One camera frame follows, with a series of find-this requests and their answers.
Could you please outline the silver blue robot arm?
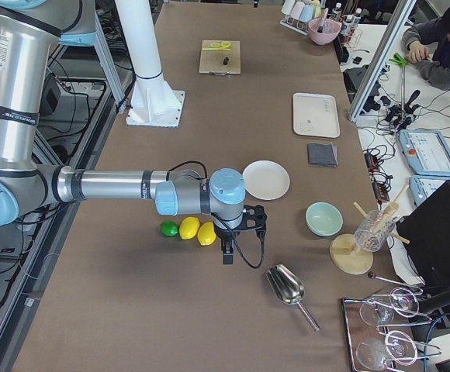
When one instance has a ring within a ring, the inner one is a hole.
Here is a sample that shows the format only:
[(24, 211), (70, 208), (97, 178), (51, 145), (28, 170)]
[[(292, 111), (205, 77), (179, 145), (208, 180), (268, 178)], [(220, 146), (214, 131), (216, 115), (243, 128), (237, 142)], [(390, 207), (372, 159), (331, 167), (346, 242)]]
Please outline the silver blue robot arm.
[(247, 225), (244, 179), (236, 170), (199, 177), (188, 170), (75, 170), (33, 161), (50, 47), (96, 41), (92, 1), (0, 1), (0, 226), (55, 202), (151, 199), (162, 215), (211, 215), (223, 262), (231, 264), (236, 235)]

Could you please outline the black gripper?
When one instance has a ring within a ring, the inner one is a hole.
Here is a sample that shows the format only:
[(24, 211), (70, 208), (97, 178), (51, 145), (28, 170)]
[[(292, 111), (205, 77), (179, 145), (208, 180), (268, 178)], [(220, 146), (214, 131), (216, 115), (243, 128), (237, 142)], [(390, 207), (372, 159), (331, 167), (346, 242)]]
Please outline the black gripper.
[(234, 263), (234, 248), (236, 233), (222, 222), (216, 223), (216, 235), (220, 238), (222, 249), (222, 264), (232, 265)]

